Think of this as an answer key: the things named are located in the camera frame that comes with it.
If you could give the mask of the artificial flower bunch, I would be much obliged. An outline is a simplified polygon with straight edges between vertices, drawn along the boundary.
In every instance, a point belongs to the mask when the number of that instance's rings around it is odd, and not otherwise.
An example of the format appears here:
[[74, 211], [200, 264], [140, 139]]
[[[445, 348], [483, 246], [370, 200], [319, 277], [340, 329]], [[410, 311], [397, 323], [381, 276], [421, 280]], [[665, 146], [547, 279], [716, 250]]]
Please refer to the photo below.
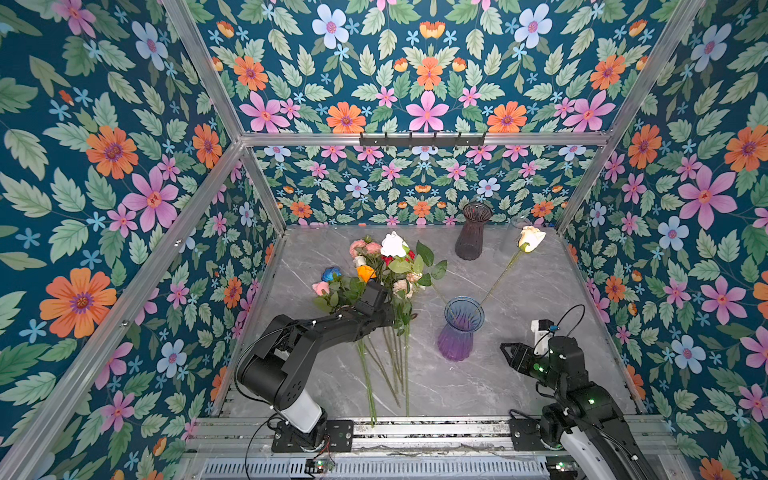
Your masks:
[[353, 306], [362, 299], [363, 288], [371, 282], [383, 286], [387, 292], [394, 311], [394, 323], [382, 333], [389, 359], [381, 356], [376, 340], [355, 342], [363, 367], [370, 423], [374, 425], [378, 415], [369, 366], [378, 369], [396, 405], [409, 412], [410, 334], [411, 323], [417, 318], [413, 296], [435, 288], [436, 282], [445, 276], [448, 262], [438, 261], [432, 249], [422, 242], [411, 247], [395, 231], [386, 234], [380, 242], [370, 236], [355, 240], [349, 254], [354, 265], [352, 274], [330, 267], [323, 273], [322, 280], [312, 285], [312, 290], [315, 305], [327, 313]]

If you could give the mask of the clear glass vase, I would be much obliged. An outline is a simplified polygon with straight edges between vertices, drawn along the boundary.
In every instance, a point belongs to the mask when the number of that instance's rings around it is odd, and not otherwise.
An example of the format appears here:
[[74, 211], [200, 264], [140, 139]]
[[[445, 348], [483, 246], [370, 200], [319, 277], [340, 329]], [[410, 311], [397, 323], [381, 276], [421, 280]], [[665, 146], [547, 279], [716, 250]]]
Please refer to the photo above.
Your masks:
[[524, 216], [512, 217], [502, 239], [499, 252], [505, 256], [512, 256], [518, 250], [518, 243], [524, 227], [532, 226], [532, 222]]

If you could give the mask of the purple blue glass vase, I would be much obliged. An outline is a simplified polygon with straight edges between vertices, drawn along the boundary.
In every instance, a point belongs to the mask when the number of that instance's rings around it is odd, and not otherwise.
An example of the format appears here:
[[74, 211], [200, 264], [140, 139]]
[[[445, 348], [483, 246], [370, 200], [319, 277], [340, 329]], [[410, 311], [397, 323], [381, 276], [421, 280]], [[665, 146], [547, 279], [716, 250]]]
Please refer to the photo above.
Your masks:
[[466, 360], [473, 350], [474, 334], [485, 323], [483, 307], [471, 297], [455, 297], [444, 308], [444, 320], [437, 339], [440, 354], [453, 362]]

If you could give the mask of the cream white rose stem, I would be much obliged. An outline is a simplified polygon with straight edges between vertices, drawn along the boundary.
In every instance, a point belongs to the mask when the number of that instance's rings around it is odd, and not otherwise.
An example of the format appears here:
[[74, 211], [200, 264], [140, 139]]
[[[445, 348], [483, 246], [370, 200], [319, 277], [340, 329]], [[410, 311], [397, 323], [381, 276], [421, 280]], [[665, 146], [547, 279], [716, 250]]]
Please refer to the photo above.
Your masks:
[[532, 253], [543, 242], [545, 237], [546, 233], [535, 226], [527, 225], [521, 229], [519, 238], [515, 244], [517, 250], [511, 256], [501, 275], [497, 278], [492, 287], [487, 291], [483, 299], [479, 302], [480, 306], [483, 306], [485, 302], [495, 293], [502, 280], [511, 272], [518, 261], [524, 255]]

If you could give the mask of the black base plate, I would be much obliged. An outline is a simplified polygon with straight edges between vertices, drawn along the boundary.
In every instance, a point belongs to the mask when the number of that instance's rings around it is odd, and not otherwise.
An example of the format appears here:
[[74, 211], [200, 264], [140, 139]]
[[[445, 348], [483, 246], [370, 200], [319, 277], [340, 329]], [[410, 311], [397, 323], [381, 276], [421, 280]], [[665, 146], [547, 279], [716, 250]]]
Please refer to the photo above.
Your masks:
[[352, 450], [355, 423], [352, 420], [321, 420], [313, 430], [304, 433], [285, 420], [274, 430], [273, 453], [347, 453]]
[[557, 451], [558, 446], [544, 442], [539, 431], [537, 420], [526, 418], [510, 418], [508, 420], [510, 439], [516, 451]]

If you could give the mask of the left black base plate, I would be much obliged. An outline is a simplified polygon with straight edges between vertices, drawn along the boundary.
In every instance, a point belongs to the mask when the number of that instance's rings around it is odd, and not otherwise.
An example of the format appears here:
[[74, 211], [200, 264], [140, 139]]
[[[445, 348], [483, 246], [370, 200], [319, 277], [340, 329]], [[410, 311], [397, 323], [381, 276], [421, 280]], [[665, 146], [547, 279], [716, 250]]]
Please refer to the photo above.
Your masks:
[[352, 420], [321, 420], [313, 430], [304, 433], [285, 420], [274, 430], [273, 453], [347, 453], [352, 450], [355, 423]]

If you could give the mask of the black hook rail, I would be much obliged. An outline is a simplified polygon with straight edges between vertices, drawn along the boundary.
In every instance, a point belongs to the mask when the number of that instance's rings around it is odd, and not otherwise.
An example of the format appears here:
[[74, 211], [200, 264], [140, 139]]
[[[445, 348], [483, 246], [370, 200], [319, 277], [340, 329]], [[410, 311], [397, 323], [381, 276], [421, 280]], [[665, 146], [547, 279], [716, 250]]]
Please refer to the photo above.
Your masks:
[[464, 133], [376, 133], [360, 134], [358, 144], [364, 147], [474, 147], [482, 146], [486, 143], [484, 134], [464, 134]]

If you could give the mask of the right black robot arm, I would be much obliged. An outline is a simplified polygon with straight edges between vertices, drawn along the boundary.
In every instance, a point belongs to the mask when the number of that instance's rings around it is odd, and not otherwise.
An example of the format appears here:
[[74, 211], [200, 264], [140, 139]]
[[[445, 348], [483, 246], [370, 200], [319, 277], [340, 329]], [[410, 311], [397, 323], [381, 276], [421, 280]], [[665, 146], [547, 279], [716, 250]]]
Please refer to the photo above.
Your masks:
[[555, 336], [545, 352], [520, 342], [500, 345], [508, 365], [552, 391], [538, 421], [541, 442], [562, 447], [588, 479], [656, 479], [624, 414], [610, 393], [592, 381], [576, 339]]

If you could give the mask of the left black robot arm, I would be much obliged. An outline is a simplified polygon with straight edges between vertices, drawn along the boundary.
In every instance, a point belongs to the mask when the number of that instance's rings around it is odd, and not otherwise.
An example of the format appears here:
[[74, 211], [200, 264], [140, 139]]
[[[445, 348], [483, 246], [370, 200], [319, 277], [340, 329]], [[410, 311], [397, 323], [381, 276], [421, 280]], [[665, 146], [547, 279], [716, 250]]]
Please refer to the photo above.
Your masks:
[[330, 315], [304, 320], [278, 315], [241, 356], [235, 386], [242, 396], [272, 407], [293, 433], [315, 447], [327, 432], [327, 413], [306, 391], [318, 355], [393, 325], [391, 294], [373, 280], [353, 305]]

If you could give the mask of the dark mauve glass vase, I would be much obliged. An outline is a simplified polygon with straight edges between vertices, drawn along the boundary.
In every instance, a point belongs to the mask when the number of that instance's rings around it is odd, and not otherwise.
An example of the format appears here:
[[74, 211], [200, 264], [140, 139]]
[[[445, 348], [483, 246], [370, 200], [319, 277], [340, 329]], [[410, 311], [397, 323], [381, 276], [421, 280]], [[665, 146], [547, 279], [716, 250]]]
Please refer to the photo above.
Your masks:
[[492, 211], [483, 203], [470, 202], [462, 213], [465, 222], [455, 244], [455, 253], [463, 260], [476, 260], [483, 251], [484, 228], [492, 217]]

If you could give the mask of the aluminium mounting rail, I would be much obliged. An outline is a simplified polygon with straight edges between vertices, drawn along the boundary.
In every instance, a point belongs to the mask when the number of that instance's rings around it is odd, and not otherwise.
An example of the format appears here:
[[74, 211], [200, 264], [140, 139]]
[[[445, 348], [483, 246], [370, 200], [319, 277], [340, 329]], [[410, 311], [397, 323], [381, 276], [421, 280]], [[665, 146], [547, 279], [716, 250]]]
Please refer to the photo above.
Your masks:
[[[380, 417], [372, 425], [367, 418], [355, 423], [352, 450], [363, 452], [518, 452], [510, 439], [508, 415], [454, 417]], [[201, 420], [197, 433], [186, 443], [188, 454], [243, 453], [248, 446], [269, 453], [274, 428], [254, 418]]]

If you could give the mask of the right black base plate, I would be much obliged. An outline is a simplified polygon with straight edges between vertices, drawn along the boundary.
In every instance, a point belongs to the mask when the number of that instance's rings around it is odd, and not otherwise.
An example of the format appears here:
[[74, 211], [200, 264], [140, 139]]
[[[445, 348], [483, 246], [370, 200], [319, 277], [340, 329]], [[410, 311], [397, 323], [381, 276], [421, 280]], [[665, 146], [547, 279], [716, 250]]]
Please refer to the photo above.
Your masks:
[[526, 418], [510, 418], [508, 420], [510, 439], [516, 451], [557, 451], [558, 446], [544, 442], [539, 431], [537, 420]]

